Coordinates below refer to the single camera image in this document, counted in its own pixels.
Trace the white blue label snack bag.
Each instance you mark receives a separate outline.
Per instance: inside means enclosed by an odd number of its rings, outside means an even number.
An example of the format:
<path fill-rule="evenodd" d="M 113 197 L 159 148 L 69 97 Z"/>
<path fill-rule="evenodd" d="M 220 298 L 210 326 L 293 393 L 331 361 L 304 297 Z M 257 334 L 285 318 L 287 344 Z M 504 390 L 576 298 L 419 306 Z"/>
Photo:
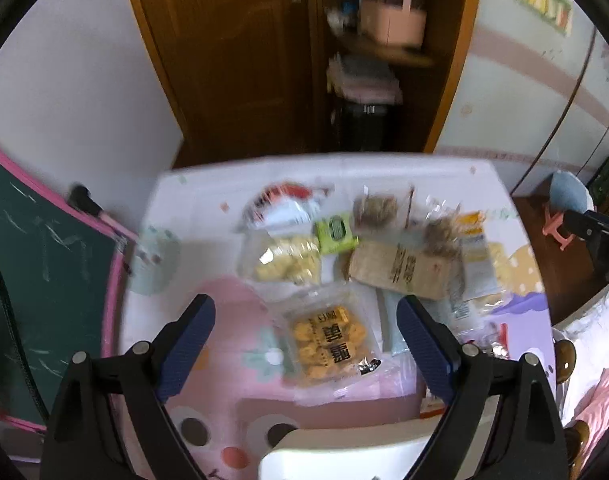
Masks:
<path fill-rule="evenodd" d="M 504 289 L 495 272 L 492 252 L 483 229 L 481 211 L 458 214 L 450 221 L 448 248 L 454 252 L 449 283 L 454 320 L 472 323 L 503 304 Z"/>

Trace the brown paper snack bag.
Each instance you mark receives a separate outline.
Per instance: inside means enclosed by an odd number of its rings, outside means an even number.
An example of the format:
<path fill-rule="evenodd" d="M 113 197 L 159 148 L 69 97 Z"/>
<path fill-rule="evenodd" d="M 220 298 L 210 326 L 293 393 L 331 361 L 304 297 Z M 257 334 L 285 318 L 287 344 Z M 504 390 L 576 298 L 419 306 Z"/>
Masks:
<path fill-rule="evenodd" d="M 350 280 L 430 300 L 449 296 L 452 261 L 376 240 L 362 240 L 349 259 Z"/>

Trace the orange crackers clear pack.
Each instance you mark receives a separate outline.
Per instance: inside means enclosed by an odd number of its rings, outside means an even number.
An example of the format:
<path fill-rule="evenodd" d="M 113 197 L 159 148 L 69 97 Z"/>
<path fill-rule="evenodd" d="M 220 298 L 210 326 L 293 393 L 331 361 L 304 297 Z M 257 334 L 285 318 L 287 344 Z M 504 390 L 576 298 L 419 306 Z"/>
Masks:
<path fill-rule="evenodd" d="M 378 344 L 364 295 L 348 282 L 310 288 L 270 304 L 292 364 L 296 402 L 329 404 L 376 384 L 398 365 Z"/>

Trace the walnut cake clear bag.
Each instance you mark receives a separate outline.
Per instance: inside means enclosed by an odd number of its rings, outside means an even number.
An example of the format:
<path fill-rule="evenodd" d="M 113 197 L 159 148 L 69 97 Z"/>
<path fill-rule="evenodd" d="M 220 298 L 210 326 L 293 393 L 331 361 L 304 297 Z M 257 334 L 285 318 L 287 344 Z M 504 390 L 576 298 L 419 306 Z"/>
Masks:
<path fill-rule="evenodd" d="M 409 226 L 411 184 L 364 185 L 353 201 L 353 223 L 359 232 L 402 231 Z"/>
<path fill-rule="evenodd" d="M 446 202 L 433 200 L 428 204 L 424 221 L 423 249 L 425 254 L 448 259 L 460 253 L 459 218 L 461 206 L 455 208 Z"/>

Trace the yellow puffs clear bag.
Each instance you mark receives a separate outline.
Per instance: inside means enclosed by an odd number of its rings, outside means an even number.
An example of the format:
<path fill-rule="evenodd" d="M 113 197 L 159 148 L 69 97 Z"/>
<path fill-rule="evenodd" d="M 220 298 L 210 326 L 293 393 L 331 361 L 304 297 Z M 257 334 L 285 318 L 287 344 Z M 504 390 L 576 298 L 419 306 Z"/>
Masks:
<path fill-rule="evenodd" d="M 319 241 L 310 234 L 252 232 L 242 246 L 237 272 L 241 278 L 259 283 L 318 285 L 322 274 Z"/>

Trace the green small snack packet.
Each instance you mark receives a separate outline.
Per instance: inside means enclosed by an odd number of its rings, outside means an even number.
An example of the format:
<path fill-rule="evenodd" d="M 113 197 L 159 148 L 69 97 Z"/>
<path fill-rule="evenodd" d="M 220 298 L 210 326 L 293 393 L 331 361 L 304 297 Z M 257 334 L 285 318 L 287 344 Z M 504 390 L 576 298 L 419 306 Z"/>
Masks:
<path fill-rule="evenodd" d="M 314 231 L 323 256 L 347 252 L 358 246 L 359 238 L 353 234 L 351 225 L 352 215 L 349 212 L 333 214 L 315 222 Z"/>

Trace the white red jujube snack bag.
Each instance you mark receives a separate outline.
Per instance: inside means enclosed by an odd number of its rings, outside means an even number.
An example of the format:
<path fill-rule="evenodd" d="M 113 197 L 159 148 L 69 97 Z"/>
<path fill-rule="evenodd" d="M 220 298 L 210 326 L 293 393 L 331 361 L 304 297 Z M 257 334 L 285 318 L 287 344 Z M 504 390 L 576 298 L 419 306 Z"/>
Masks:
<path fill-rule="evenodd" d="M 312 221 L 335 191 L 333 185 L 284 181 L 266 186 L 242 212 L 246 230 L 269 230 Z"/>

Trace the pink small stool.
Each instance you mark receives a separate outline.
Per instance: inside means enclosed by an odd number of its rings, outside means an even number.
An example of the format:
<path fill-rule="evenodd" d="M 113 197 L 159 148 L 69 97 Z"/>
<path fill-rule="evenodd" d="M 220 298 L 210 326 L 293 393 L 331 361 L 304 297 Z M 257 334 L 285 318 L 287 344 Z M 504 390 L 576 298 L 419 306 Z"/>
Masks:
<path fill-rule="evenodd" d="M 564 213 L 554 210 L 550 202 L 543 206 L 544 225 L 541 230 L 544 236 L 551 236 L 559 244 L 559 250 L 563 252 L 575 239 L 574 234 L 567 231 L 564 226 Z"/>

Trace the white pillow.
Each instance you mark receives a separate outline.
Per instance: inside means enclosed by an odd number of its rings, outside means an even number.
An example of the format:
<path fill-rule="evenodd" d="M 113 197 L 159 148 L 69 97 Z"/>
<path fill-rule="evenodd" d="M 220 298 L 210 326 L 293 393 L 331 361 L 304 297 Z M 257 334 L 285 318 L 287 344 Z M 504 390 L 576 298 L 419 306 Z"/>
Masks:
<path fill-rule="evenodd" d="M 559 416 L 569 424 L 590 402 L 605 370 L 609 370 L 609 283 L 553 328 L 555 341 L 570 341 L 576 365 L 556 388 Z"/>

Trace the pink bed sheet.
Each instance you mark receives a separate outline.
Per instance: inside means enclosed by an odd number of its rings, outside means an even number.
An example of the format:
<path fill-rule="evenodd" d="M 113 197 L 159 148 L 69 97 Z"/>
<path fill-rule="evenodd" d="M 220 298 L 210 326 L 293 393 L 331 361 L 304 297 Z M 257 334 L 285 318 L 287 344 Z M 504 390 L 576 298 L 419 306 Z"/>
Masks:
<path fill-rule="evenodd" d="M 609 428 L 609 368 L 603 370 L 589 404 L 565 428 L 580 442 L 577 460 L 580 467 L 589 462 L 590 456 L 599 445 Z"/>

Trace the black board eraser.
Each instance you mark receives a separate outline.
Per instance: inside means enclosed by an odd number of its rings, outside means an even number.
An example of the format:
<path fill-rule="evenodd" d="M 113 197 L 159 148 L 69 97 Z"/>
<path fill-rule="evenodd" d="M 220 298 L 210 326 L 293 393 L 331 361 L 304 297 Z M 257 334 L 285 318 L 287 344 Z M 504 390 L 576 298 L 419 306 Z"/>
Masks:
<path fill-rule="evenodd" d="M 70 188 L 67 204 L 74 209 L 105 223 L 106 226 L 109 226 L 114 232 L 129 238 L 129 240 L 133 240 L 134 242 L 137 241 L 137 235 L 125 226 L 122 226 L 118 220 L 112 218 L 108 212 L 99 206 L 99 204 L 92 199 L 90 192 L 88 192 L 88 189 L 84 185 L 76 183 Z"/>

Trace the wooden corner shelf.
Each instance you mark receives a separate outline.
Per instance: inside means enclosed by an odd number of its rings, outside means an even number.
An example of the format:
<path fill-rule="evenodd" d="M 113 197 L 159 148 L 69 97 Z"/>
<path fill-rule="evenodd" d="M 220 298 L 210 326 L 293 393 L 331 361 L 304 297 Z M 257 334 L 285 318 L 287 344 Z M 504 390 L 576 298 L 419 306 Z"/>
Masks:
<path fill-rule="evenodd" d="M 309 0 L 314 110 L 322 152 L 430 153 L 445 125 L 471 44 L 479 0 L 424 0 L 423 44 L 386 47 L 360 29 L 360 0 Z M 402 102 L 358 104 L 327 90 L 329 60 L 339 54 L 388 64 Z"/>

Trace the pink storage basket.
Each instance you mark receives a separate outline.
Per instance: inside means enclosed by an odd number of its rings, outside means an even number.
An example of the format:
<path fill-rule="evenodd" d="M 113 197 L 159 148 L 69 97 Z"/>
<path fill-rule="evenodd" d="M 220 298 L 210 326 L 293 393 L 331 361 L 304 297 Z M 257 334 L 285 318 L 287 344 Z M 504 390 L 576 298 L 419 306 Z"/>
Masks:
<path fill-rule="evenodd" d="M 360 29 L 386 47 L 417 49 L 423 44 L 424 0 L 360 0 Z"/>

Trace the wooden bed post knob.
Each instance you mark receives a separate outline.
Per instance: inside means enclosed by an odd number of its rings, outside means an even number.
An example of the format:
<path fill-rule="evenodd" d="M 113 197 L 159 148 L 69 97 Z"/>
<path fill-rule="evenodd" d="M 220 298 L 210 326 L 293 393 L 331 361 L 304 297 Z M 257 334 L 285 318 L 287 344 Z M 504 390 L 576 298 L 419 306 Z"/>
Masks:
<path fill-rule="evenodd" d="M 562 385 L 574 373 L 577 363 L 577 352 L 574 343 L 568 339 L 560 339 L 554 343 L 556 366 L 556 383 Z"/>

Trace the green chalkboard pink frame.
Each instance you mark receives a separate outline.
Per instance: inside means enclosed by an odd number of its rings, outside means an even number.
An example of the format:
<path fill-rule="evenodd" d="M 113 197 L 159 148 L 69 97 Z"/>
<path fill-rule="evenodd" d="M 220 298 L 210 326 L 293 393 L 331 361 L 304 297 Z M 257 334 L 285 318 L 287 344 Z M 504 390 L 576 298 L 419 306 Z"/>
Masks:
<path fill-rule="evenodd" d="M 126 243 L 0 150 L 0 270 L 47 406 L 74 352 L 116 352 Z"/>

